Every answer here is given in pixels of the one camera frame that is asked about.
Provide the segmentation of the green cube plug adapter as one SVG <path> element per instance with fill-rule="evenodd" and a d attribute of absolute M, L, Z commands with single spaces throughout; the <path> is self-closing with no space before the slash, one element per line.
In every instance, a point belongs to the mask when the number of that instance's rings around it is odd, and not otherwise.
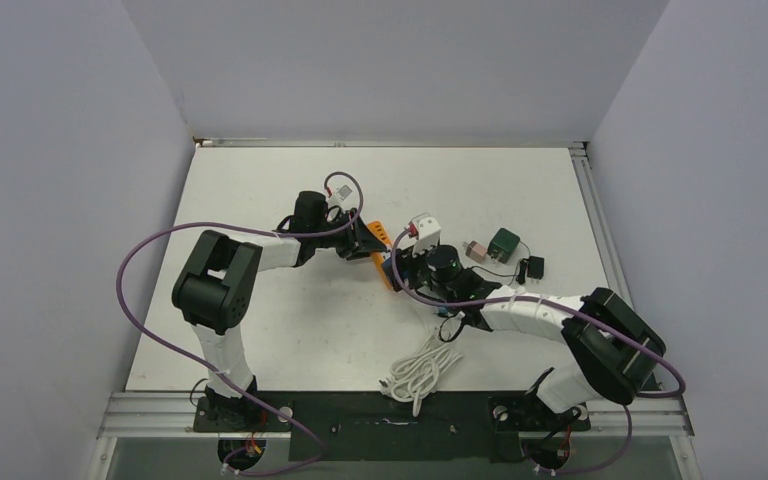
<path fill-rule="evenodd" d="M 519 235 L 507 228 L 500 227 L 488 244 L 487 255 L 498 263 L 507 264 L 520 243 Z"/>

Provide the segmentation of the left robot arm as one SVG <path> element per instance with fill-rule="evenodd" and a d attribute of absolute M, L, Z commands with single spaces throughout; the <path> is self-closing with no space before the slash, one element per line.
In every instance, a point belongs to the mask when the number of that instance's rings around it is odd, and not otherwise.
<path fill-rule="evenodd" d="M 219 370 L 211 372 L 205 390 L 213 409 L 234 430 L 249 428 L 258 415 L 257 401 L 228 386 L 220 375 L 253 394 L 256 378 L 247 364 L 241 323 L 254 291 L 257 274 L 303 266 L 314 254 L 332 249 L 351 261 L 383 253 L 387 246 L 358 218 L 326 195 L 301 192 L 294 212 L 273 235 L 235 240 L 205 230 L 191 251 L 172 292 L 173 306 L 195 332 L 204 358 Z"/>

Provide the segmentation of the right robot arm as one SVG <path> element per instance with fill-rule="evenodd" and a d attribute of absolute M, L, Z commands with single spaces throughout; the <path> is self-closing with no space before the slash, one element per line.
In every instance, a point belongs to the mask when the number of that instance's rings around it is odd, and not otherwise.
<path fill-rule="evenodd" d="M 426 305 L 453 313 L 465 326 L 531 335 L 569 349 L 572 363 L 549 368 L 524 403 L 527 419 L 539 428 L 553 426 L 587 401 L 631 404 L 666 351 L 662 339 L 608 288 L 578 296 L 538 296 L 463 266 L 452 245 L 423 253 L 397 249 L 382 268 L 395 291 L 406 290 Z"/>

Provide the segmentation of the blue plug adapter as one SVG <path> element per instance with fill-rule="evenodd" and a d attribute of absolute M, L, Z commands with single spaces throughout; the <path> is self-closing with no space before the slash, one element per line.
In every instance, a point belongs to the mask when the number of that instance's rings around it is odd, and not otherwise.
<path fill-rule="evenodd" d="M 397 275 L 394 273 L 394 270 L 393 270 L 393 257 L 387 257 L 382 262 L 381 270 L 383 272 L 384 278 L 389 288 L 394 292 L 401 291 L 402 287 L 400 286 L 398 280 L 396 279 Z"/>

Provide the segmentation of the white charger plug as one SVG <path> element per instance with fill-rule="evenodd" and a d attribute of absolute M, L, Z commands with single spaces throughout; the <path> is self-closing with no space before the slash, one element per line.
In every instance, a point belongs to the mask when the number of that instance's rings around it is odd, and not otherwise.
<path fill-rule="evenodd" d="M 464 242 L 465 255 L 474 262 L 483 263 L 488 255 L 487 247 L 477 241 Z"/>

